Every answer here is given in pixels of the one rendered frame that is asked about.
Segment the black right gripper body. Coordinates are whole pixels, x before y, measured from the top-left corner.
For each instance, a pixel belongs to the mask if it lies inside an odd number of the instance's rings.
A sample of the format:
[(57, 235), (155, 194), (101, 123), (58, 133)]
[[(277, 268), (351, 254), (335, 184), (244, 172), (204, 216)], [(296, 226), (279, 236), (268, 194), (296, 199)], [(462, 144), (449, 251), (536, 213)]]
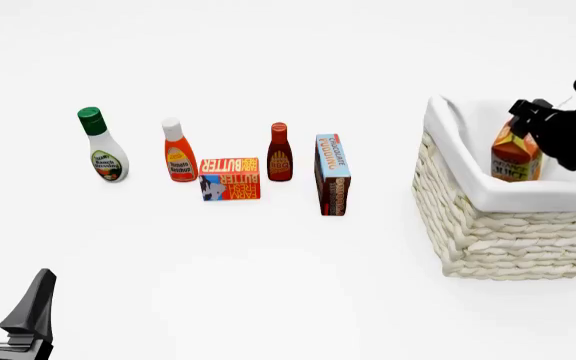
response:
[(537, 137), (554, 138), (563, 135), (561, 122), (563, 111), (554, 108), (544, 99), (518, 100), (510, 108), (509, 113), (513, 116), (509, 126), (516, 137), (524, 139), (531, 134), (537, 139)]

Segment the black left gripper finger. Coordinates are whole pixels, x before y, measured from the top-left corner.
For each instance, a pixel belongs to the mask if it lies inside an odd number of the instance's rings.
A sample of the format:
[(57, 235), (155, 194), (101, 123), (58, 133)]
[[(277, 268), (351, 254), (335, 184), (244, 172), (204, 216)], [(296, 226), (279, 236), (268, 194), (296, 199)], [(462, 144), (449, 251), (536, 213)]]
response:
[(52, 340), (51, 311), (56, 275), (41, 269), (18, 305), (0, 323), (10, 339)]

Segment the orange juice carton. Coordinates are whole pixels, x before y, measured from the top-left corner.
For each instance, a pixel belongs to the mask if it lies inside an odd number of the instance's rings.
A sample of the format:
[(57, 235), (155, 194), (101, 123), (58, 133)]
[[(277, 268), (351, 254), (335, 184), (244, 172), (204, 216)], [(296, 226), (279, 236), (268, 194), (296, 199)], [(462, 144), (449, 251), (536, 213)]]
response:
[(491, 176), (506, 182), (536, 181), (541, 166), (542, 152), (533, 137), (517, 137), (506, 122), (491, 146)]

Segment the white-lined woven wicker basket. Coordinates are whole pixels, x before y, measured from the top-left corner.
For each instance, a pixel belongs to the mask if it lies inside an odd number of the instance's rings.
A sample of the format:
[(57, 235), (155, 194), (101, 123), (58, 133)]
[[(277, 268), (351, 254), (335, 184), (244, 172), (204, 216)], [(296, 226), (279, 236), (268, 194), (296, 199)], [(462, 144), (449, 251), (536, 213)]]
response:
[(576, 171), (545, 158), (540, 179), (491, 176), (508, 100), (429, 98), (412, 192), (444, 275), (576, 277)]

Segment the ranch dressing bottle green cap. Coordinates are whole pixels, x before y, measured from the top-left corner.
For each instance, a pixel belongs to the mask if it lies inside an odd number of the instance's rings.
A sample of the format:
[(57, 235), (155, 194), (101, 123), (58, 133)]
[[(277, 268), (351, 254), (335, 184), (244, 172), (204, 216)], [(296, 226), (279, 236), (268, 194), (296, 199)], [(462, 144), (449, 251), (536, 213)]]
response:
[(101, 111), (97, 107), (85, 107), (77, 116), (89, 139), (92, 166), (106, 182), (121, 182), (128, 175), (129, 161), (111, 136)]

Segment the chocolate pudding box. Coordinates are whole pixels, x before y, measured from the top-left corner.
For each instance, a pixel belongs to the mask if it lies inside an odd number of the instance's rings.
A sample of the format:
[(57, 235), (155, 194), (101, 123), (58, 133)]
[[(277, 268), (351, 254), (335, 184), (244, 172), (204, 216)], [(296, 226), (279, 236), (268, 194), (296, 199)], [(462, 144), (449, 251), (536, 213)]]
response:
[(338, 134), (318, 134), (315, 141), (314, 175), (321, 215), (343, 216), (351, 173)]

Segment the tomato ketchup bottle white cap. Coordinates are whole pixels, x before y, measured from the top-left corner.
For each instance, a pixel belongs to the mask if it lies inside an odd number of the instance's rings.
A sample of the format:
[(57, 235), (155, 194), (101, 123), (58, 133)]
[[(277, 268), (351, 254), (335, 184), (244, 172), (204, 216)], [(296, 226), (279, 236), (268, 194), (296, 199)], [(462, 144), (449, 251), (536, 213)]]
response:
[(162, 128), (165, 135), (166, 165), (171, 179), (175, 182), (194, 181), (197, 179), (197, 161), (179, 120), (164, 119)]

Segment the printed butter box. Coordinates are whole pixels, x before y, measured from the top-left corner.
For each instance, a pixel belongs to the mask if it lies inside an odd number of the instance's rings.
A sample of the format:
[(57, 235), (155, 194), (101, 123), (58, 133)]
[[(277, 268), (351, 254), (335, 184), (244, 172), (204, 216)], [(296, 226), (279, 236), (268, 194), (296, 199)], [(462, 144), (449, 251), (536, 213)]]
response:
[(203, 159), (198, 179), (205, 201), (261, 197), (258, 158)]

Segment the dark red BBQ sauce bottle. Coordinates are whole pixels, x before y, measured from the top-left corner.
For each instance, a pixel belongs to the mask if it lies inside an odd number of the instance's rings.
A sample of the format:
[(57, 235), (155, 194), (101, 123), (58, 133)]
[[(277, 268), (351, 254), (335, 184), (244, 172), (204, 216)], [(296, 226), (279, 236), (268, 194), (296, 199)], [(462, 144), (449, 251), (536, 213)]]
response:
[(271, 142), (267, 153), (267, 174), (271, 181), (286, 182), (293, 176), (293, 157), (287, 138), (287, 125), (276, 122), (271, 126)]

